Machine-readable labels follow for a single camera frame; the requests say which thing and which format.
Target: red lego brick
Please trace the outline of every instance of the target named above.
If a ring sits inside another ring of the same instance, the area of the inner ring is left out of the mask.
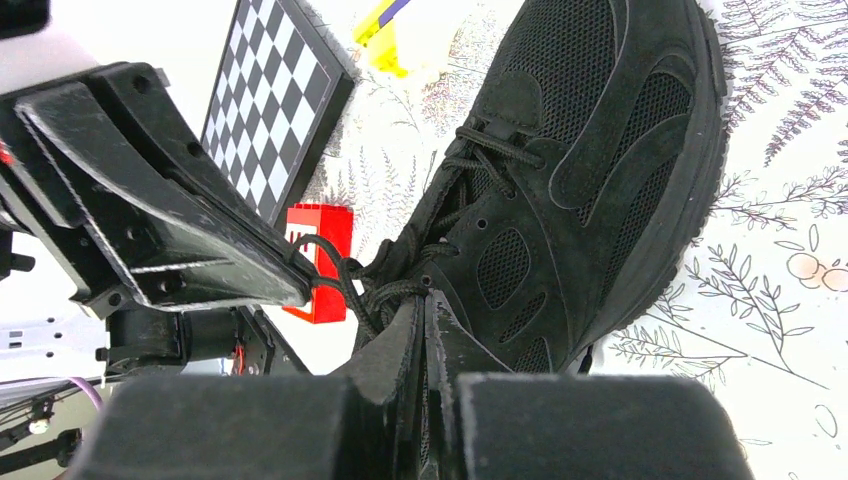
[[[306,234],[326,238],[343,257],[348,257],[353,240],[353,211],[347,207],[298,203],[288,210],[286,240],[294,243]],[[315,264],[320,275],[338,278],[330,257],[315,245],[304,246],[301,253]],[[342,294],[324,286],[312,289],[312,301],[303,308],[283,307],[283,310],[310,323],[342,322],[347,315]]]

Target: shoelace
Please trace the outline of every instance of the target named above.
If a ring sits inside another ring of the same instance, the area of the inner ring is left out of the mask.
[[[515,187],[503,173],[498,171],[492,159],[487,155],[488,152],[502,155],[509,160],[530,165],[536,169],[542,169],[545,166],[545,161],[541,157],[472,128],[459,127],[456,130],[456,136],[458,139],[463,139],[471,144],[471,155],[469,158],[446,157],[440,168],[455,169],[461,173],[485,171],[491,177],[494,187],[498,188],[507,198],[515,198]],[[432,231],[446,231],[462,218],[471,206],[464,182],[459,184],[459,189],[458,209],[434,221],[431,227]],[[459,255],[459,249],[447,243],[444,238],[439,243],[422,246],[420,245],[421,239],[426,238],[429,232],[416,232],[411,225],[405,226],[404,230],[404,234],[401,235],[407,240],[404,245],[406,248],[404,272],[415,271],[437,256]],[[391,240],[383,241],[374,261],[365,267],[353,258],[342,257],[330,241],[318,235],[300,237],[294,243],[295,252],[307,244],[313,244],[324,250],[338,273],[338,280],[315,275],[312,278],[313,285],[328,286],[341,292],[348,308],[353,310],[360,326],[372,340],[385,330],[391,322],[394,315],[392,303],[412,295],[426,296],[429,292],[425,285],[415,280],[400,279],[378,286],[371,279],[373,274],[379,272],[385,265],[390,249],[399,245]],[[365,293],[359,295],[353,283],[354,280],[362,282]]]

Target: botanical pattern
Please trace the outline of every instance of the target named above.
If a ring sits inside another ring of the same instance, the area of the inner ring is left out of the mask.
[[[424,84],[373,72],[350,39],[376,2],[304,0],[357,76],[305,201],[354,209],[363,262],[415,208],[522,3],[468,1],[448,71]],[[848,2],[701,4],[730,87],[725,175],[677,278],[596,346],[593,370],[700,381],[757,478],[833,478],[848,405]]]

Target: black sneaker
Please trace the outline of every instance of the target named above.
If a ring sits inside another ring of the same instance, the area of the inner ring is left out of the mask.
[[[673,278],[717,188],[725,94],[694,0],[526,1],[403,233],[346,267],[364,330],[435,288],[515,371],[564,368]]]

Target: mesh panel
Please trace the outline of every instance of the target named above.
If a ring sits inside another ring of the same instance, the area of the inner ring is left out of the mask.
[[[668,185],[668,179],[671,176],[672,170],[674,170],[674,164],[676,162],[677,157],[674,157],[657,168],[650,178],[648,178],[648,181],[645,182],[645,185],[642,186],[642,189],[639,190],[639,194],[636,195],[636,199],[630,205],[630,211],[627,213],[624,224],[618,233],[618,240],[613,249],[612,259],[604,277],[604,286],[601,293],[602,298],[606,298],[618,276],[618,272],[624,266],[624,262],[627,261],[627,257],[630,256],[630,252],[633,251],[633,247],[639,241],[639,237],[642,236],[642,232],[645,231],[648,222],[651,221],[654,210],[657,209],[663,192],[665,192],[665,187]]]
[[[511,71],[536,78],[545,112],[540,136],[570,146],[598,103],[615,56],[607,0],[535,0],[504,39],[486,81]]]
[[[542,309],[542,305],[545,304],[545,294],[540,293],[527,302],[527,305],[518,312],[518,315],[515,316],[515,320],[507,327],[506,330],[501,333],[501,336],[498,338],[498,341],[501,343],[505,343],[509,340],[512,340],[512,337],[518,334],[524,327],[530,323],[530,320],[539,313],[539,310]]]
[[[550,373],[548,342],[539,337],[518,357],[512,369],[517,373]]]
[[[485,170],[474,170],[471,173],[471,201],[476,202],[489,187],[492,186],[492,176]]]
[[[603,184],[606,183],[606,179],[609,178],[615,164],[627,153],[627,150],[636,143],[636,140],[639,140],[663,121],[675,115],[686,113],[689,110],[690,100],[691,95],[686,90],[686,86],[673,76],[667,73],[653,73],[648,76],[642,91],[639,93],[639,98],[636,100],[636,106],[630,114],[630,119],[624,129],[615,156],[607,167],[604,181],[592,195],[592,199],[577,211],[577,217],[581,224],[585,226],[588,223]]]
[[[530,252],[518,230],[511,228],[495,238],[477,266],[483,298],[493,310],[500,308],[530,270]]]

